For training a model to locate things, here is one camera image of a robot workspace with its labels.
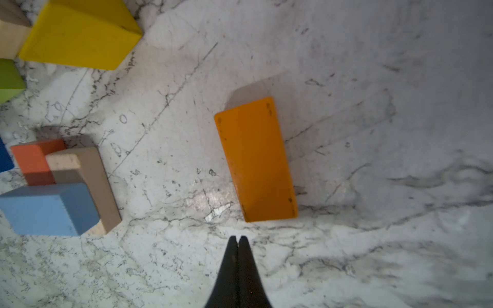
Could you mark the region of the small natural wood cube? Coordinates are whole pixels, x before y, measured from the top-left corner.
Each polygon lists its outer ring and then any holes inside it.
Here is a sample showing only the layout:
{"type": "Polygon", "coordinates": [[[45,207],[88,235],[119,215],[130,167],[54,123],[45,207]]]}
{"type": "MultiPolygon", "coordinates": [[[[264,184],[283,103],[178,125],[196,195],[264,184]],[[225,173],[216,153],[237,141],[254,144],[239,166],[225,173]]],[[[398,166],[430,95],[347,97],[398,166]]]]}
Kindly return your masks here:
{"type": "Polygon", "coordinates": [[[15,59],[30,31],[31,24],[17,3],[1,0],[1,58],[15,59]]]}

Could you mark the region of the orange wood block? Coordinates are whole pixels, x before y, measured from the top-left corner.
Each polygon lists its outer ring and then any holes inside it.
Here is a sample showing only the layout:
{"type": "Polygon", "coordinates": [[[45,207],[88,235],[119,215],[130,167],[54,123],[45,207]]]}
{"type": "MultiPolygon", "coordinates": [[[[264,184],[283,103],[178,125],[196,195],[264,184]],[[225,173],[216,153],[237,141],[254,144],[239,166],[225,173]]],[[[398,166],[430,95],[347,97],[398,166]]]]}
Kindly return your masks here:
{"type": "Polygon", "coordinates": [[[219,112],[214,121],[245,221],[296,218],[298,206],[273,98],[219,112]]]}

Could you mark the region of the natural tan wood block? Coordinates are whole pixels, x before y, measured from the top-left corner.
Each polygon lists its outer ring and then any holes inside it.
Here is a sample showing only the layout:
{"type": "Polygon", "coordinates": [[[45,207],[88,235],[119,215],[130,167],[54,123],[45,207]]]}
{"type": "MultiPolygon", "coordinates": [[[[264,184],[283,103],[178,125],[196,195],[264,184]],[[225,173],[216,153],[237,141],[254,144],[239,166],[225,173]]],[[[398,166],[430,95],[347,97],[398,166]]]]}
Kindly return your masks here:
{"type": "Polygon", "coordinates": [[[46,156],[55,182],[58,184],[85,183],[100,221],[87,234],[104,236],[121,222],[116,200],[96,147],[71,148],[46,156]]]}

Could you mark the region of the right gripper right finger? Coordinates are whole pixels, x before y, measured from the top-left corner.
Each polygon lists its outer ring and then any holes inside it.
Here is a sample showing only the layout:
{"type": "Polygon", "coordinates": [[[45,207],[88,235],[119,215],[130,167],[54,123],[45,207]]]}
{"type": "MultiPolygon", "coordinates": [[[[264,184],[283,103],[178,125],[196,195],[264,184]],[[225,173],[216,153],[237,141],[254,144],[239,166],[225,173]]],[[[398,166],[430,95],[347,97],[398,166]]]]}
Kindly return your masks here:
{"type": "Polygon", "coordinates": [[[239,307],[272,307],[246,236],[240,238],[238,245],[238,284],[239,307]]]}

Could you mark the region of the red-orange wood block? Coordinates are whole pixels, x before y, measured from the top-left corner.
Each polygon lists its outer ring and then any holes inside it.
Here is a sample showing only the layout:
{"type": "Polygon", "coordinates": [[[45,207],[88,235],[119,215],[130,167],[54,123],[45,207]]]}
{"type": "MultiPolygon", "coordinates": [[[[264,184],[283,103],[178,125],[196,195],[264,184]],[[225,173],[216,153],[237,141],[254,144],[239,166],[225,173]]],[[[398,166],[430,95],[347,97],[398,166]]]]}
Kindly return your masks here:
{"type": "Polygon", "coordinates": [[[11,147],[14,158],[29,186],[56,184],[46,156],[65,150],[62,139],[34,141],[11,147]]]}

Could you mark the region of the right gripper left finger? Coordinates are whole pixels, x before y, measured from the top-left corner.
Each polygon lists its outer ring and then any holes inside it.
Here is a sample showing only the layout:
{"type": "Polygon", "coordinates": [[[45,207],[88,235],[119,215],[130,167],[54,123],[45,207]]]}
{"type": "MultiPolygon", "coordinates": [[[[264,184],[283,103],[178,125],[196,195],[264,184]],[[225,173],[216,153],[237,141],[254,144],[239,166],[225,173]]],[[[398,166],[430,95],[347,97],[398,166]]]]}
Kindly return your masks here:
{"type": "Polygon", "coordinates": [[[238,243],[229,238],[215,285],[205,307],[238,306],[238,243]]]}

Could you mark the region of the lime green wood cube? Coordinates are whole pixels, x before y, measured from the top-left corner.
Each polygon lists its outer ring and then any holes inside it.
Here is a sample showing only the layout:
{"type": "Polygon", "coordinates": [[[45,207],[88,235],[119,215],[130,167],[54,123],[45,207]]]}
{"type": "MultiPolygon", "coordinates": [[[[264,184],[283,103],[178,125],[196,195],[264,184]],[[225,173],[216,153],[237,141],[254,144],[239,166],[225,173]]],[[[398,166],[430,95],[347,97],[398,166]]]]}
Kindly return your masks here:
{"type": "Polygon", "coordinates": [[[26,88],[26,84],[13,60],[1,59],[0,78],[1,104],[22,93],[26,88]]]}

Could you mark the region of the light blue wood block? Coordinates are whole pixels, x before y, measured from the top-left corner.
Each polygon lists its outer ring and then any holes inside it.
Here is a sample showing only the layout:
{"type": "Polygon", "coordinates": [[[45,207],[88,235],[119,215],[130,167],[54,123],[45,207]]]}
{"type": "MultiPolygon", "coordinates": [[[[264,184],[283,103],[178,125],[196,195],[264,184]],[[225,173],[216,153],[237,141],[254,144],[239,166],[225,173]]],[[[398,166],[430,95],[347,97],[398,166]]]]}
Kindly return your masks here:
{"type": "Polygon", "coordinates": [[[24,186],[1,195],[13,231],[28,236],[81,236],[100,216],[84,183],[24,186]]]}

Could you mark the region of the dark blue wood cube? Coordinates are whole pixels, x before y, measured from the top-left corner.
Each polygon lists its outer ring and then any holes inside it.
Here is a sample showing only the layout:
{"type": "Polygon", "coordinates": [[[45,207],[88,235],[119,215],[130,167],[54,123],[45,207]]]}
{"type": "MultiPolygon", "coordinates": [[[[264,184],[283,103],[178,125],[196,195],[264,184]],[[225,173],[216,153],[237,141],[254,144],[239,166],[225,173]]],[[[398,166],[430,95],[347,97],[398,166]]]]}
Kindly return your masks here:
{"type": "Polygon", "coordinates": [[[14,163],[2,139],[0,139],[0,172],[10,171],[14,163]]]}

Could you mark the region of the yellow wedge wood block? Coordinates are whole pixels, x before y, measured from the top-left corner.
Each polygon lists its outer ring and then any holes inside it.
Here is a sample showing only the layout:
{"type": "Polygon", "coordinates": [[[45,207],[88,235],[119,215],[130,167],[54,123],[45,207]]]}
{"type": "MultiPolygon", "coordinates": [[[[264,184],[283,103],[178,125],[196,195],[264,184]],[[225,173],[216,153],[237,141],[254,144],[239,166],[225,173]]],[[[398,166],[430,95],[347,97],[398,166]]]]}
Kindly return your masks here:
{"type": "Polygon", "coordinates": [[[19,58],[114,70],[142,35],[123,1],[47,1],[19,58]]]}

